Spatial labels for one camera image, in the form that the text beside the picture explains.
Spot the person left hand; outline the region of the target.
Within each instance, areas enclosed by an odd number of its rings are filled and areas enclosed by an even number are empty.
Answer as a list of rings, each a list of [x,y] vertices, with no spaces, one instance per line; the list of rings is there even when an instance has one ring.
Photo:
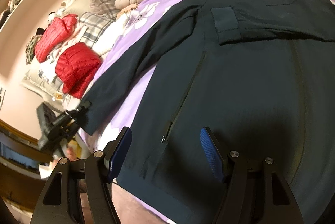
[[[70,160],[70,161],[77,161],[78,157],[76,155],[76,152],[74,151],[74,149],[72,147],[68,147],[66,149],[66,157]]]

